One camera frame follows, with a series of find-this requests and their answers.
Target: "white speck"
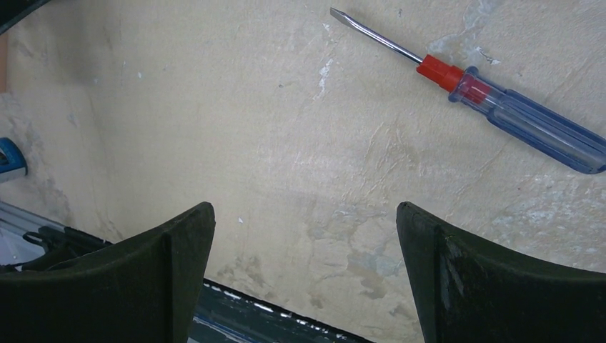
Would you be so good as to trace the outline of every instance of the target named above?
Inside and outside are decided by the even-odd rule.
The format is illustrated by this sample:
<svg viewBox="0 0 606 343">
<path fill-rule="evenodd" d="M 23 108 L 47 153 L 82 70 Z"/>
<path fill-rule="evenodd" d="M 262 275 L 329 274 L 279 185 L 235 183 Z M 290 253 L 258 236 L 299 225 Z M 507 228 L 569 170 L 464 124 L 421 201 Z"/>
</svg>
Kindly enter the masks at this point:
<svg viewBox="0 0 606 343">
<path fill-rule="evenodd" d="M 235 295 L 235 294 L 233 294 L 233 293 L 230 293 L 230 292 L 228 292 L 228 291 L 223 291 L 223 294 L 227 295 L 228 297 L 232 297 L 232 298 L 234 298 L 234 299 L 236 299 L 236 300 L 240 300 L 240 299 L 242 299 L 242 297 L 238 297 L 237 295 Z"/>
<path fill-rule="evenodd" d="M 269 307 L 261 305 L 261 304 L 257 304 L 256 302 L 254 303 L 254 306 L 259 307 L 260 309 L 264 309 L 265 311 L 274 313 L 273 309 L 270 309 Z"/>
<path fill-rule="evenodd" d="M 318 98 L 321 97 L 326 91 L 326 80 L 328 79 L 328 76 L 330 74 L 330 66 L 333 61 L 333 59 L 329 59 L 326 65 L 322 67 L 322 69 L 320 69 L 319 74 L 322 76 L 322 78 L 318 83 L 318 87 L 320 87 L 321 91 L 316 96 L 314 96 L 314 100 L 318 100 Z"/>
<path fill-rule="evenodd" d="M 486 55 L 486 53 L 484 52 L 484 50 L 482 50 L 482 48 L 480 48 L 479 46 L 477 46 L 475 48 L 475 51 L 477 51 L 478 53 L 480 53 L 480 55 L 482 55 L 486 61 L 488 63 L 490 63 L 491 66 L 494 66 L 496 64 L 501 64 L 501 61 L 499 61 L 498 59 L 493 59 L 492 57 Z"/>
</svg>

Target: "wall stain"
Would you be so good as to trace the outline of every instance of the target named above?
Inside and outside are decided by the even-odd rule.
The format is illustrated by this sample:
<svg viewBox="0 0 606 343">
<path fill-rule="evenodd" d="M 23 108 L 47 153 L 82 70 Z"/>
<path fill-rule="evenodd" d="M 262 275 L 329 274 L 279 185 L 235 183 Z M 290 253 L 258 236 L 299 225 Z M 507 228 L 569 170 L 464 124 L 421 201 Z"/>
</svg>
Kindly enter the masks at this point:
<svg viewBox="0 0 606 343">
<path fill-rule="evenodd" d="M 317 309 L 323 309 L 324 305 L 322 304 L 322 299 L 320 299 L 319 297 L 312 297 L 309 301 L 309 303 L 317 308 Z"/>
<path fill-rule="evenodd" d="M 11 138 L 23 153 L 28 166 L 27 179 L 15 180 L 14 184 L 25 194 L 39 196 L 46 210 L 44 215 L 73 226 L 69 200 L 49 173 L 49 165 L 44 160 L 44 143 L 31 120 L 23 115 L 21 105 L 10 94 L 0 94 L 0 114 L 8 121 Z"/>
<path fill-rule="evenodd" d="M 330 215 L 326 215 L 328 218 L 315 218 L 315 223 L 309 226 L 307 232 L 314 250 L 310 270 L 324 272 L 320 280 L 355 275 L 361 278 L 360 284 L 366 289 L 361 295 L 372 300 L 383 299 L 388 293 L 384 278 L 397 276 L 404 268 L 401 257 L 384 255 L 386 246 L 392 240 L 397 240 L 395 223 L 386 219 L 388 214 L 388 209 L 383 207 L 341 204 Z M 373 236 L 373 242 L 376 240 L 376 246 L 372 243 L 366 247 L 361 243 L 368 235 Z M 338 249 L 333 249 L 330 254 L 324 250 L 317 251 L 327 247 Z M 343 262 L 342 254 L 347 255 Z M 314 300 L 312 305 L 318 307 L 318 302 Z"/>
<path fill-rule="evenodd" d="M 404 316 L 406 319 L 410 320 L 415 318 L 416 316 L 411 313 L 404 305 L 398 304 L 395 309 L 389 311 L 389 314 L 392 317 Z"/>
<path fill-rule="evenodd" d="M 276 295 L 265 282 L 259 257 L 237 257 L 233 263 L 223 266 L 217 272 L 217 281 L 229 284 L 242 292 L 265 300 L 273 300 Z"/>
</svg>

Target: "beige wall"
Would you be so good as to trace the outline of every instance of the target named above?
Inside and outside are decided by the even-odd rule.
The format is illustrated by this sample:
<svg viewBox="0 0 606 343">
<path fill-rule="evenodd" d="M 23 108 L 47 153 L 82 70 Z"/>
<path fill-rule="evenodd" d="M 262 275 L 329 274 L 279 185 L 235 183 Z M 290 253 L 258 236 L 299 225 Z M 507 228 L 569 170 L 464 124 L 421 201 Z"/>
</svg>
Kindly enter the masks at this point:
<svg viewBox="0 0 606 343">
<path fill-rule="evenodd" d="M 0 199 L 114 241 L 212 202 L 209 278 L 377 342 L 422 341 L 402 201 L 606 272 L 604 174 L 451 105 L 330 6 L 606 135 L 604 1 L 56 0 L 11 30 L 0 134 L 31 176 Z"/>
</svg>

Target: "clear blue handle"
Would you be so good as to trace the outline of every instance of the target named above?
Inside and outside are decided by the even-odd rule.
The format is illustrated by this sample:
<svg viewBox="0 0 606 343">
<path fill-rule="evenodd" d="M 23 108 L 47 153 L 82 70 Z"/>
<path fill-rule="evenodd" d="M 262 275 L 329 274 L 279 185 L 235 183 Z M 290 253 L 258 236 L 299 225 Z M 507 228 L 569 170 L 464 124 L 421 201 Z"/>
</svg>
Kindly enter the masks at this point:
<svg viewBox="0 0 606 343">
<path fill-rule="evenodd" d="M 484 114 L 501 130 L 584 174 L 606 170 L 606 139 L 511 89 L 465 71 L 452 102 L 462 102 Z"/>
</svg>

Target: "blue tool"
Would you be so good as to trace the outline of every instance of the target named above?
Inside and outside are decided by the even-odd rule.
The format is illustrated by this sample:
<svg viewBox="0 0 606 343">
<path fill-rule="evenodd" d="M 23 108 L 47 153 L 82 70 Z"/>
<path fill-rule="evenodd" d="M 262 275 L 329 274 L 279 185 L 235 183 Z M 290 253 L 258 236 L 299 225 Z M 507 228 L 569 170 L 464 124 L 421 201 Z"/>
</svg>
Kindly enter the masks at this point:
<svg viewBox="0 0 606 343">
<path fill-rule="evenodd" d="M 450 66 L 431 55 L 424 59 L 398 46 L 347 14 L 330 9 L 343 24 L 419 64 L 417 71 L 447 90 L 451 102 L 462 102 L 484 114 L 496 127 L 585 174 L 606 170 L 606 139 L 539 105 L 483 79 L 477 68 Z"/>
<path fill-rule="evenodd" d="M 27 165 L 19 148 L 8 138 L 0 138 L 0 184 L 27 175 Z"/>
</svg>

